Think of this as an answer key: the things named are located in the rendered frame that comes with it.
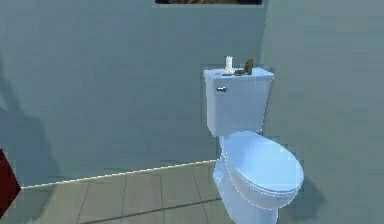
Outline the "white toilet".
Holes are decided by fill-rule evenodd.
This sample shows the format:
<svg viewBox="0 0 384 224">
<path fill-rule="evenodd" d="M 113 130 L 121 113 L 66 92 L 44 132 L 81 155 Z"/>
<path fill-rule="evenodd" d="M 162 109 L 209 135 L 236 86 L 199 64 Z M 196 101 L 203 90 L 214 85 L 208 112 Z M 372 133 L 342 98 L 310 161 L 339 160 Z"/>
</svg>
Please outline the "white toilet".
<svg viewBox="0 0 384 224">
<path fill-rule="evenodd" d="M 219 140 L 213 179 L 235 224 L 277 224 L 304 182 L 295 155 L 262 135 L 274 74 L 260 67 L 250 74 L 207 69 L 207 127 Z"/>
</svg>

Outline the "dark framed wall picture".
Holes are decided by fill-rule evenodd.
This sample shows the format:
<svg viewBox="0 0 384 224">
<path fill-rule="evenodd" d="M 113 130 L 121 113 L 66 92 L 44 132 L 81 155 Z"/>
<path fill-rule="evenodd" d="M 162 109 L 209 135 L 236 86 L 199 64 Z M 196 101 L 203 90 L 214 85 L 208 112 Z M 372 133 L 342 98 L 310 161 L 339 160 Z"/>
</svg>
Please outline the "dark framed wall picture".
<svg viewBox="0 0 384 224">
<path fill-rule="evenodd" d="M 156 4 L 262 5 L 264 0 L 154 0 Z"/>
</svg>

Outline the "dark red cabinet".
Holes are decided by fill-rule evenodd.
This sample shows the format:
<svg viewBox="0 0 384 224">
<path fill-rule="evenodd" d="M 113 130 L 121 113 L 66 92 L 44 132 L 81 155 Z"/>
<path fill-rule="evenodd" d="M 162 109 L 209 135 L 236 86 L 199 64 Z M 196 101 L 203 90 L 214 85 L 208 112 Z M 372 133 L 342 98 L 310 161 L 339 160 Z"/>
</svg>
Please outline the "dark red cabinet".
<svg viewBox="0 0 384 224">
<path fill-rule="evenodd" d="M 15 200 L 21 187 L 15 177 L 15 174 L 3 152 L 0 148 L 0 219 Z"/>
</svg>

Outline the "brown small figurine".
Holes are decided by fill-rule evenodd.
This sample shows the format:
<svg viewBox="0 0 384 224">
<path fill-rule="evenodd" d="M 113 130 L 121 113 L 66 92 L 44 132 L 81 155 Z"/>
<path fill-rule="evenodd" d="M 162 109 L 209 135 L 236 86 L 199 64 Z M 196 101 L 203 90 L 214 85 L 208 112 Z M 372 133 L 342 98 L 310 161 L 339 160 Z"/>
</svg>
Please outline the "brown small figurine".
<svg viewBox="0 0 384 224">
<path fill-rule="evenodd" d="M 248 59 L 245 63 L 245 66 L 241 70 L 236 70 L 234 72 L 235 75 L 251 75 L 252 74 L 252 69 L 253 69 L 254 61 L 253 59 Z"/>
</svg>

